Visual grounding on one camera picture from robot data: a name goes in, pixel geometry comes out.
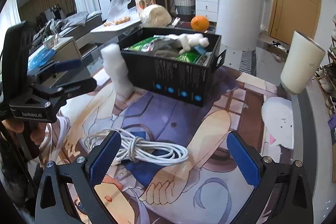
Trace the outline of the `person's left hand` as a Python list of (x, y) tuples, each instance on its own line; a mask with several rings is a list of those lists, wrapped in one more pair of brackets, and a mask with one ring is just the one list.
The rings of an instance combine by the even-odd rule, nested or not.
[[(24, 130), (23, 121), (17, 119), (4, 120), (3, 125), (14, 138), (17, 134), (21, 134)], [(36, 144), (40, 145), (45, 138), (46, 123), (37, 123), (37, 125), (31, 130), (30, 138)]]

